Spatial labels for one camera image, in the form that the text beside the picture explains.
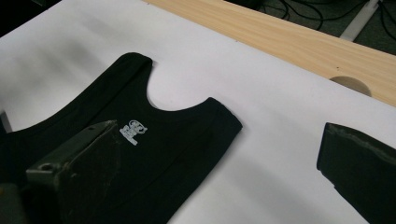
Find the white logo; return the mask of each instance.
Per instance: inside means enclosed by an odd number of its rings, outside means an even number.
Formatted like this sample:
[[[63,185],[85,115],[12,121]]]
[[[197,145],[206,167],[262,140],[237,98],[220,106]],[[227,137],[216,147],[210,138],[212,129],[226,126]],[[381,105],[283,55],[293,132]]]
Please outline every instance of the white logo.
[[[137,120],[131,120],[129,121],[129,126],[125,125],[122,129],[120,129],[120,133],[128,139],[134,146],[137,145],[137,141],[134,140],[134,136],[137,135],[138,133],[145,133],[148,130],[143,124],[141,124]]]

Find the wooden desk edge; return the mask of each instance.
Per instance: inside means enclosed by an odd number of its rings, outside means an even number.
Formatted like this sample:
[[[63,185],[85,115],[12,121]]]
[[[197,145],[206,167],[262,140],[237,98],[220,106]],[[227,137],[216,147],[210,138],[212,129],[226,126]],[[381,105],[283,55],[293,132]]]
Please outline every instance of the wooden desk edge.
[[[327,79],[354,77],[396,106],[396,56],[222,0],[145,0]]]

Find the garment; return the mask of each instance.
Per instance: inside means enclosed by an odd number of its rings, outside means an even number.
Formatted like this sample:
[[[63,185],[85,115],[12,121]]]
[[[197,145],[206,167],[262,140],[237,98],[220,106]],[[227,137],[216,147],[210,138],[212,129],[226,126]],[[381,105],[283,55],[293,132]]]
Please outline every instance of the garment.
[[[207,98],[163,111],[147,98],[152,60],[121,55],[84,92],[35,126],[0,135],[0,182],[26,185],[25,170],[82,129],[116,120],[120,172],[92,223],[166,223],[221,159],[242,129]]]

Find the neckline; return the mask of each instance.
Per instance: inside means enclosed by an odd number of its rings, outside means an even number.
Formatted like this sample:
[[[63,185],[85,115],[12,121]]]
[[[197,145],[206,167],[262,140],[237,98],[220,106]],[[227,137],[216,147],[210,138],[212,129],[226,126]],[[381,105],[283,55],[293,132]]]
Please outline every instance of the neckline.
[[[220,102],[212,97],[207,97],[204,101],[197,105],[178,109],[178,110],[164,110],[154,106],[148,97],[149,79],[152,73],[152,64],[147,70],[145,76],[142,76],[141,81],[137,87],[137,103],[139,110],[150,119],[156,119],[162,122],[177,121],[188,119],[197,116],[203,116],[209,111],[214,111]]]

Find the white table surface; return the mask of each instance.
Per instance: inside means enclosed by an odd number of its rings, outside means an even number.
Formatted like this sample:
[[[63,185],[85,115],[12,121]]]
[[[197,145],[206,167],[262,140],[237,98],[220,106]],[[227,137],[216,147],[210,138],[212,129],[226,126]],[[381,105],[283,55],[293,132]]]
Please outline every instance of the white table surface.
[[[244,125],[170,223],[367,223],[316,168],[326,122],[396,147],[396,108],[140,0],[63,0],[0,38],[0,106],[14,131],[73,100],[121,54],[155,63],[148,97],[212,96]]]

